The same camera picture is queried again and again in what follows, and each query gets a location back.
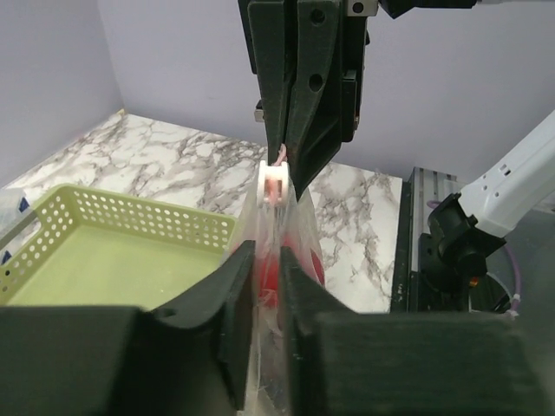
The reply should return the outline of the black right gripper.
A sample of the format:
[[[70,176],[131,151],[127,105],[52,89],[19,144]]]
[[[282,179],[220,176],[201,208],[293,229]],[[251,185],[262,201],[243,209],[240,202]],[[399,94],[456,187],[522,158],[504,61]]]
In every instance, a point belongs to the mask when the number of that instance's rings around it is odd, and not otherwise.
[[[247,16],[270,164],[285,144],[300,197],[353,139],[362,101],[367,21],[474,1],[251,1]]]

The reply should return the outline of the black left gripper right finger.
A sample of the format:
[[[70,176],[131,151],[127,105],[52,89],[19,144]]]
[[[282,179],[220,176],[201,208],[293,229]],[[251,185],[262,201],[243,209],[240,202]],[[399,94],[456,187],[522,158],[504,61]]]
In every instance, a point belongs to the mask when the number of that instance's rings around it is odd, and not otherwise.
[[[512,321],[482,313],[359,314],[280,253],[279,314],[294,415],[551,415]]]

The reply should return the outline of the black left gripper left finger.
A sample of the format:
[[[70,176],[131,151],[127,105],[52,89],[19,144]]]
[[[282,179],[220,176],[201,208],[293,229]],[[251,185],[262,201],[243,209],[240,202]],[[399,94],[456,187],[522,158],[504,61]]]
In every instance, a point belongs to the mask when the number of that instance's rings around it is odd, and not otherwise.
[[[6,307],[4,415],[234,415],[245,405],[251,242],[153,311]]]

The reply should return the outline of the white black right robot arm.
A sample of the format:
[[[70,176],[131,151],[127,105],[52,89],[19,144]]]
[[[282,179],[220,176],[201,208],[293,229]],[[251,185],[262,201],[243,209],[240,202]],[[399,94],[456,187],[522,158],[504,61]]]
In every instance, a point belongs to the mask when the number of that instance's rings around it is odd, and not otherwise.
[[[240,2],[269,156],[260,168],[258,202],[285,207],[303,198],[353,139],[369,17],[378,10],[397,18],[415,8],[472,7],[470,1]],[[553,190],[554,119],[548,116],[480,178],[433,206],[413,275],[419,309],[467,307],[472,282],[486,274],[487,257]]]

